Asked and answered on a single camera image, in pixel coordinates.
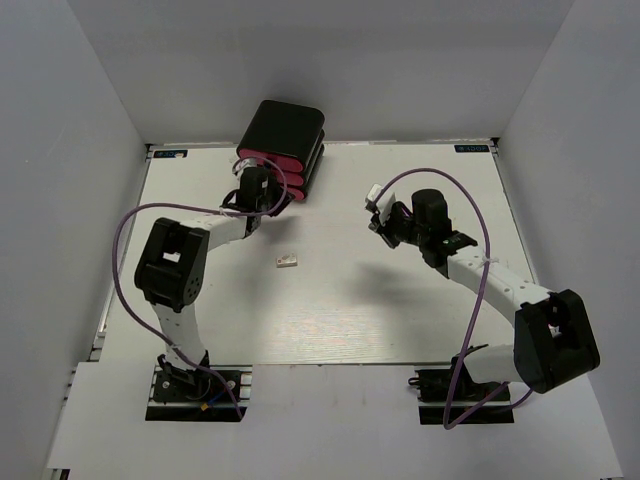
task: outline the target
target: white table surface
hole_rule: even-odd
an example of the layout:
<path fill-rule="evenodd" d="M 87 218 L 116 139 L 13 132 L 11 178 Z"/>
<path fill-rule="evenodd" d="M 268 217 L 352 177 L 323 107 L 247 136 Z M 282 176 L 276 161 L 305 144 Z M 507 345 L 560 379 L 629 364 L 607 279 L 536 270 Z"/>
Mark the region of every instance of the white table surface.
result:
<path fill-rule="evenodd" d="M 216 207 L 234 187 L 232 158 L 233 149 L 211 148 L 154 159 L 142 202 Z M 473 295 L 428 268 L 417 249 L 392 251 L 367 229 L 363 198 L 371 184 L 416 166 L 442 168 L 465 184 L 485 214 L 493 255 L 530 276 L 490 154 L 456 154 L 450 145 L 328 145 L 305 204 L 207 258 L 196 304 L 203 341 L 214 363 L 256 365 L 243 422 L 145 422 L 162 345 L 114 302 L 100 362 L 78 368 L 49 466 L 70 468 L 73 480 L 620 475 L 586 377 L 531 399 L 513 425 L 445 432 L 419 425 L 415 392 L 406 388 L 410 366 L 264 365 L 443 362 L 456 353 Z M 446 180 L 416 175 L 396 191 L 409 202 L 430 187 L 444 192 L 454 227 L 480 239 L 473 211 Z M 156 325 L 133 270 L 159 216 L 190 214 L 140 214 L 122 272 L 132 305 Z M 276 269 L 275 258 L 288 252 L 299 266 Z M 474 341 L 512 336 L 485 307 Z"/>
<path fill-rule="evenodd" d="M 184 159 L 154 159 L 142 203 L 216 208 L 235 187 L 229 172 L 235 158 L 232 148 L 211 148 L 192 149 Z M 467 186 L 486 217 L 493 256 L 530 278 L 490 153 L 457 154 L 451 145 L 328 145 L 306 203 L 265 219 L 248 239 L 209 253 L 196 311 L 212 362 L 450 359 L 460 348 L 474 294 L 424 264 L 417 248 L 389 249 L 367 228 L 370 214 L 364 210 L 364 197 L 374 183 L 384 184 L 399 172 L 427 165 L 446 170 Z M 401 181 L 396 191 L 398 199 L 410 205 L 414 191 L 429 187 L 445 194 L 454 228 L 480 240 L 473 210 L 446 179 L 414 175 Z M 142 292 L 133 286 L 133 271 L 151 225 L 161 216 L 183 220 L 194 214 L 170 209 L 140 213 L 122 273 L 134 309 L 156 325 Z M 277 269 L 276 257 L 288 252 L 298 256 L 298 266 Z M 118 302 L 109 311 L 107 332 L 106 357 L 147 348 L 142 356 L 148 358 L 162 349 Z M 510 325 L 486 306 L 474 342 L 512 341 Z"/>

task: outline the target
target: white cable tie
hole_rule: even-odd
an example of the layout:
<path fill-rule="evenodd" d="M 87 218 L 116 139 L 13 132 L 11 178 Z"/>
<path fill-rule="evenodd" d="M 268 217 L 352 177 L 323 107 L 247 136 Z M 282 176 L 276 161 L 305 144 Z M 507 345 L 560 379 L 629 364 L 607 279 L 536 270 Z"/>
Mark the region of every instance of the white cable tie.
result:
<path fill-rule="evenodd" d="M 485 263 L 498 263 L 500 261 L 500 259 L 498 257 L 490 257 L 487 258 L 486 255 L 482 255 L 482 264 L 484 265 Z"/>

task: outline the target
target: pink stripe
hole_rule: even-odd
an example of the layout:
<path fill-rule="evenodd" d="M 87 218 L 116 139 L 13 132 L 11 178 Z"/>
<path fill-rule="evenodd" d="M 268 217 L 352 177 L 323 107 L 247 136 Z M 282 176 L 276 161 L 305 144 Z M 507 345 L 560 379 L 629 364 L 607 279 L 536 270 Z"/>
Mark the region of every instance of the pink stripe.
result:
<path fill-rule="evenodd" d="M 258 152 L 256 150 L 250 150 L 248 148 L 243 148 L 242 150 L 240 150 L 238 152 L 238 155 L 240 155 L 240 158 L 251 157 L 253 155 L 257 157 L 266 157 L 272 162 L 276 162 L 276 164 L 283 170 L 288 170 L 289 172 L 300 173 L 302 170 L 304 170 L 304 165 L 302 165 L 302 163 L 300 163 L 293 157 L 276 155 L 273 153 Z"/>
<path fill-rule="evenodd" d="M 282 175 L 280 175 L 280 172 L 276 170 L 275 174 L 278 181 L 282 183 Z M 304 178 L 300 175 L 296 175 L 295 173 L 284 172 L 284 176 L 287 179 L 287 186 L 292 185 L 294 187 L 300 187 L 304 183 Z"/>

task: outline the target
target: gray wall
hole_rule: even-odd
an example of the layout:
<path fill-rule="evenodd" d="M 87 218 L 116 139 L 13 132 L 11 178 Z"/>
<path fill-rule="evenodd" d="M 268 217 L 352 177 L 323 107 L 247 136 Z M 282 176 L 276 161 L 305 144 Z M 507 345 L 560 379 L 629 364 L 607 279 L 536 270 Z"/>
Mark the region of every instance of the gray wall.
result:
<path fill-rule="evenodd" d="M 29 480 L 90 350 L 144 146 L 66 2 L 0 2 L 0 59 L 0 465 Z"/>
<path fill-rule="evenodd" d="M 625 478 L 640 479 L 640 3 L 577 0 L 501 143 L 540 280 L 584 296 L 593 388 Z"/>
<path fill-rule="evenodd" d="M 329 139 L 500 135 L 572 0 L 69 0 L 147 142 L 238 141 L 264 98 Z"/>

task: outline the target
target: small white object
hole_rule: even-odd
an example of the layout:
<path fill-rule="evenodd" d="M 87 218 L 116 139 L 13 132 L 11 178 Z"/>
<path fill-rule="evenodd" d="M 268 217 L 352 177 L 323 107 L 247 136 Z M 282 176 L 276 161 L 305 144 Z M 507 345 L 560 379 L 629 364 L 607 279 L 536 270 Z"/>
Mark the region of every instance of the small white object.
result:
<path fill-rule="evenodd" d="M 288 253 L 276 258 L 276 267 L 278 268 L 295 267 L 296 265 L 298 265 L 298 257 L 295 253 Z"/>

